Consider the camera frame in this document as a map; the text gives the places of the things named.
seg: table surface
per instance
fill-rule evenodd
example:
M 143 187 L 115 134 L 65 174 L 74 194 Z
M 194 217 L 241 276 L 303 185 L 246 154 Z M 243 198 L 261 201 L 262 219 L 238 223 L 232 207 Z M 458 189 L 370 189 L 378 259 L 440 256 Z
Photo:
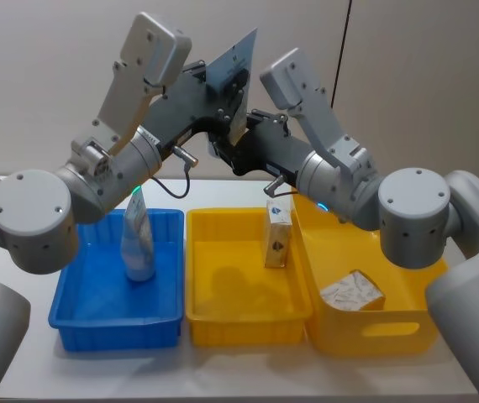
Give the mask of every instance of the table surface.
M 174 191 L 185 183 L 169 180 Z M 263 207 L 264 181 L 192 181 L 189 196 L 169 197 L 153 181 L 143 186 L 148 207 L 184 212 L 203 207 Z M 125 207 L 124 201 L 119 207 Z M 445 259 L 463 260 L 451 240 Z M 331 359 L 307 342 L 291 347 L 193 348 L 186 324 L 177 348 L 67 353 L 47 316 L 58 273 L 30 275 L 0 249 L 0 282 L 32 304 L 30 326 L 0 384 L 0 400 L 156 401 L 228 398 L 234 401 L 479 402 L 445 343 L 401 359 Z

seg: yellow plastic tray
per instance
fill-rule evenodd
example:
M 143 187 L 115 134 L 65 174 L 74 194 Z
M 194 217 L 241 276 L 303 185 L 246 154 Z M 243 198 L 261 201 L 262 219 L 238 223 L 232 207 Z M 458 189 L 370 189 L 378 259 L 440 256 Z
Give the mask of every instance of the yellow plastic tray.
M 265 208 L 187 214 L 186 315 L 197 346 L 299 343 L 312 307 L 292 239 L 287 267 L 262 261 Z
M 313 315 L 307 333 L 313 345 L 335 357 L 372 357 L 421 353 L 437 336 L 424 291 L 446 271 L 445 262 L 421 270 L 402 269 L 380 249 L 378 232 L 340 224 L 303 196 L 293 197 L 293 235 L 297 241 Z M 339 311 L 320 290 L 360 270 L 385 294 L 381 311 Z

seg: white box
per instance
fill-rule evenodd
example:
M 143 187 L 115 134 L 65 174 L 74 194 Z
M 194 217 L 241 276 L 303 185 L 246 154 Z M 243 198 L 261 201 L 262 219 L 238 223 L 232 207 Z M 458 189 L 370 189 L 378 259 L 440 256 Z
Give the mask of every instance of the white box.
M 268 200 L 264 225 L 264 238 L 262 239 L 264 266 L 286 266 L 292 229 L 290 209 L 283 202 Z
M 324 301 L 341 311 L 380 310 L 385 296 L 359 270 L 320 291 Z

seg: gray wall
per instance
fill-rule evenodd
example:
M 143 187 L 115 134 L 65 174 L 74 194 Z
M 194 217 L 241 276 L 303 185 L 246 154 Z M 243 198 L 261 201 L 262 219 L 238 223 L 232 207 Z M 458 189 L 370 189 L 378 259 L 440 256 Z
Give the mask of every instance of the gray wall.
M 299 46 L 332 88 L 348 0 L 0 0 L 0 173 L 65 162 L 112 80 L 138 11 L 189 33 L 212 60 L 259 27 L 254 68 Z M 250 107 L 273 110 L 257 79 Z M 479 0 L 354 0 L 335 111 L 383 172 L 422 165 L 479 175 Z M 292 125 L 294 134 L 303 134 Z M 232 178 L 203 136 L 194 177 Z M 182 176 L 179 161 L 160 173 Z M 250 178 L 265 177 L 262 174 Z

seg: blue bin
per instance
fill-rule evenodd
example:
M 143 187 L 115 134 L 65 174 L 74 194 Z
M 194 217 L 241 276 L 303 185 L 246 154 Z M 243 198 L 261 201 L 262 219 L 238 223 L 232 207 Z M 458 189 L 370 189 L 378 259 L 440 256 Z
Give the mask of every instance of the blue bin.
M 56 287 L 49 324 L 68 351 L 178 344 L 183 318 L 183 212 L 149 209 L 155 275 L 133 282 L 120 254 L 124 210 L 79 225 L 79 253 Z

